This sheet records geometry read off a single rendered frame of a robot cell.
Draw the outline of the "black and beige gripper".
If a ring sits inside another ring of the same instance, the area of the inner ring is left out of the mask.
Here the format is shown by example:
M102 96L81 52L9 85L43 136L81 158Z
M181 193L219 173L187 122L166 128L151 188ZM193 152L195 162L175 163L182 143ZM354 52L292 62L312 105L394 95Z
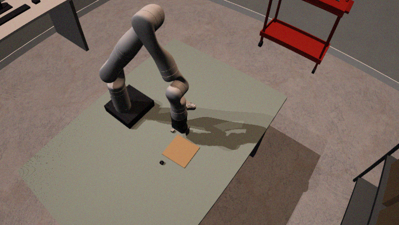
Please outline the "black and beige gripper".
M186 110L183 113L170 112L172 128L180 133L190 133L190 126L187 125L187 110L195 110L196 105L186 100Z

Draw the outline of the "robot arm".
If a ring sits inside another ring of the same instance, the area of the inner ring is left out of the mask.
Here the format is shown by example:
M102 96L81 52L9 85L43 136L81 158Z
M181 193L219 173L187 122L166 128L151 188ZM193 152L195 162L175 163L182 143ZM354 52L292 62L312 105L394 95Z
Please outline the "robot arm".
M159 44L155 35L164 19L164 11L159 5L149 4L143 7L132 17L132 27L120 38L109 59L100 68L100 78L107 83L112 103L119 113L125 113L131 108L123 68L143 45L154 59L163 80L174 80L165 93L171 111L183 113L186 110L186 99L183 95L188 91L189 84L178 70L173 56Z

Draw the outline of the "orange square mat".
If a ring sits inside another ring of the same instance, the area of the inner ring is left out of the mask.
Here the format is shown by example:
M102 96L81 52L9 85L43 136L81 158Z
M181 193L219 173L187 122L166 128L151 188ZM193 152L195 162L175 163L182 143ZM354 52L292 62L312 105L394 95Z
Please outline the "orange square mat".
M185 168L199 148L192 142L177 135L162 154Z

